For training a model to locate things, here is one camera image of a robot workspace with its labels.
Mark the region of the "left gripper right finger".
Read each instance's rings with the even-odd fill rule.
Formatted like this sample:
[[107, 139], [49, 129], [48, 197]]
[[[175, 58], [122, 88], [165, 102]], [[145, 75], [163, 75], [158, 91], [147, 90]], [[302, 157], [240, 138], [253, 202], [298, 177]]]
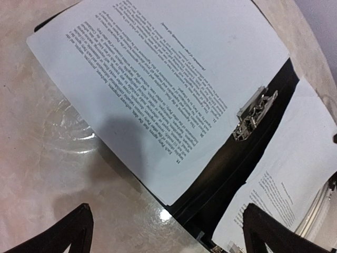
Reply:
[[306, 253], [336, 252], [322, 247], [293, 233], [257, 205], [250, 203], [243, 212], [243, 234], [247, 252]]

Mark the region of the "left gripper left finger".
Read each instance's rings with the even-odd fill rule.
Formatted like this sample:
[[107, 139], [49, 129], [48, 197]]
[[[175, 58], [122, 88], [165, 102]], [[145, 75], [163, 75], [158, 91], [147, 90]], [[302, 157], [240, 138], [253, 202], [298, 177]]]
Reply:
[[94, 220], [88, 203], [82, 203], [39, 235], [7, 252], [90, 252]]

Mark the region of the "printed paper stack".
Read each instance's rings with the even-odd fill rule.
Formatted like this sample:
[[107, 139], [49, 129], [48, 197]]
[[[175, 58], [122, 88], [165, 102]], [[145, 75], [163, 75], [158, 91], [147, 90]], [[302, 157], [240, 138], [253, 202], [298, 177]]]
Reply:
[[295, 231], [336, 172], [335, 132], [327, 108], [301, 79], [261, 159], [215, 228], [213, 242], [223, 249], [245, 248], [243, 212], [250, 203]]

